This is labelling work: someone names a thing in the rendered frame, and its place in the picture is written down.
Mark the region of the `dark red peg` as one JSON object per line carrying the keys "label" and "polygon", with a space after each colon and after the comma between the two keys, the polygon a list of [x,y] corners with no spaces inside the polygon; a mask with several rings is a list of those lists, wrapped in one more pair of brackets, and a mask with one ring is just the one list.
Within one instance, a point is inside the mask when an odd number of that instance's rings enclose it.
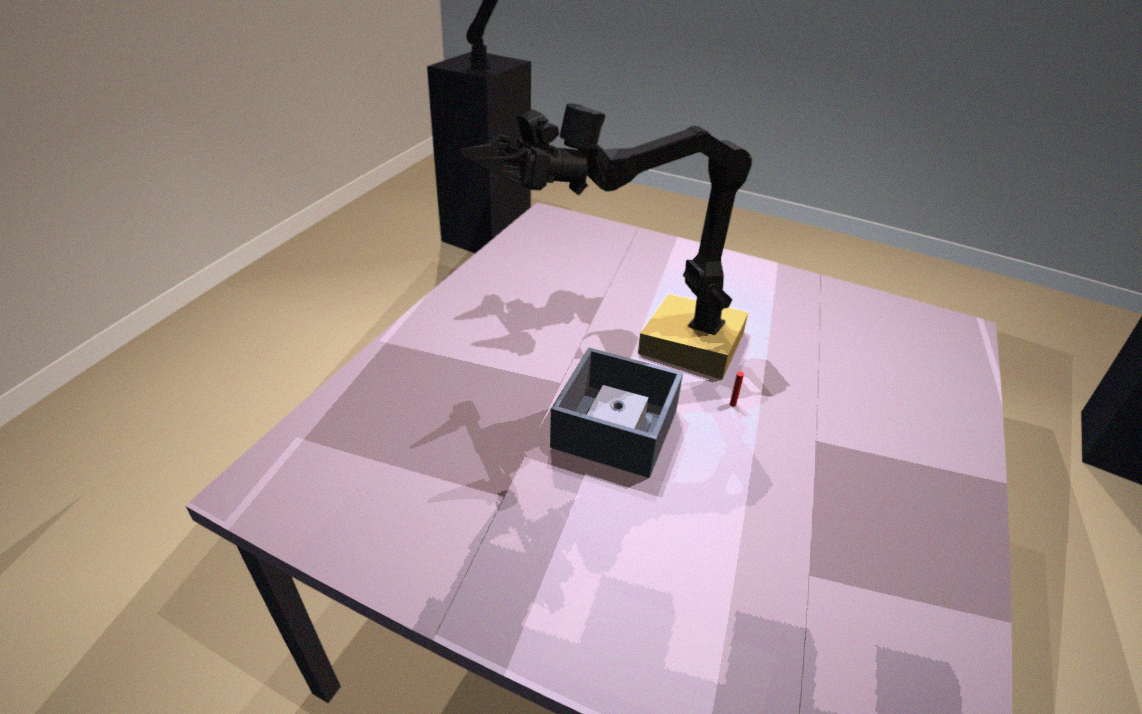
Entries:
{"label": "dark red peg", "polygon": [[729,406],[731,406],[731,407],[735,407],[737,406],[738,392],[740,392],[742,380],[743,380],[743,372],[737,372],[735,374],[735,386],[733,386],[733,391],[732,391],[731,398],[729,398]]}

